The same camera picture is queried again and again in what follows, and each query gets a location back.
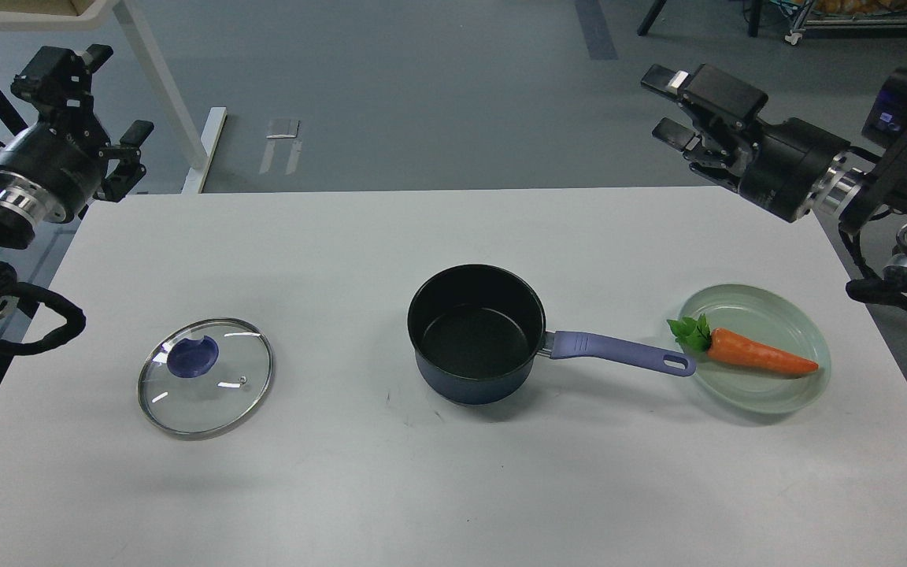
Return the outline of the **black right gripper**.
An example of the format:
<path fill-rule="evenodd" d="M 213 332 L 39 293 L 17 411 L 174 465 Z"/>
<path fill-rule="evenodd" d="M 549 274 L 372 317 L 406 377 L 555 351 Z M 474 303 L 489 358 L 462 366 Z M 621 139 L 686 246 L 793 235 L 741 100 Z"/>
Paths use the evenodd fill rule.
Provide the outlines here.
<path fill-rule="evenodd" d="M 680 152 L 695 175 L 737 190 L 782 221 L 806 215 L 814 184 L 852 144 L 797 118 L 766 124 L 758 114 L 768 95 L 712 65 L 691 72 L 651 65 L 641 85 L 692 117 L 691 127 L 661 119 L 652 130 L 655 139 Z M 746 168 L 744 134 L 759 134 Z"/>

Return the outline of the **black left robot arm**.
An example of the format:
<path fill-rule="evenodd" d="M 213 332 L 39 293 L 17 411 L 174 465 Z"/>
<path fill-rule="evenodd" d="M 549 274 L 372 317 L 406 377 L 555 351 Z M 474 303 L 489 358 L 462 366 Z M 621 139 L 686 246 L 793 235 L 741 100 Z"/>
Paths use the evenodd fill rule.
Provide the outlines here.
<path fill-rule="evenodd" d="M 36 108 L 26 123 L 0 90 L 0 118 L 13 133 L 0 141 L 0 248 L 25 249 L 39 224 L 67 224 L 85 216 L 91 201 L 119 203 L 145 176 L 141 147 L 154 123 L 137 120 L 112 141 L 94 111 L 91 80 L 114 54 L 107 44 L 86 50 L 44 46 L 14 76 L 11 93 Z M 83 310 L 47 288 L 21 281 L 0 261 L 0 320 L 15 311 L 35 316 L 46 306 L 64 324 L 39 340 L 0 339 L 0 354 L 30 356 L 80 336 Z"/>

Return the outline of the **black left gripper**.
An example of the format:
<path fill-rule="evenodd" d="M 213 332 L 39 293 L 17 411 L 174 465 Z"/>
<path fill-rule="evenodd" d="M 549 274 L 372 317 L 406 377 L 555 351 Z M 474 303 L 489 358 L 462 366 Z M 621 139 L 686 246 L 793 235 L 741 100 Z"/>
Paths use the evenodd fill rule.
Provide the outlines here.
<path fill-rule="evenodd" d="M 94 112 L 91 79 L 113 54 L 108 44 L 43 46 L 11 83 L 11 94 L 35 107 L 38 122 L 0 151 L 0 180 L 21 176 L 48 191 L 61 209 L 57 224 L 71 222 L 97 190 L 98 200 L 119 203 L 146 175 L 141 147 L 154 122 L 136 120 L 109 144 Z"/>

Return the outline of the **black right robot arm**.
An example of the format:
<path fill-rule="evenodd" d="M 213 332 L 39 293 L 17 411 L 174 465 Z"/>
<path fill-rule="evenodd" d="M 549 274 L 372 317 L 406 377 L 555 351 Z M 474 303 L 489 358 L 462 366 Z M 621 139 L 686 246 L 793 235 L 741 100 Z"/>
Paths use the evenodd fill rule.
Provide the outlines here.
<path fill-rule="evenodd" d="M 662 119 L 653 136 L 695 175 L 786 222 L 832 219 L 861 273 L 849 297 L 907 312 L 907 68 L 888 76 L 861 129 L 881 154 L 797 118 L 764 122 L 768 96 L 711 65 L 652 65 L 641 85 L 691 119 Z"/>

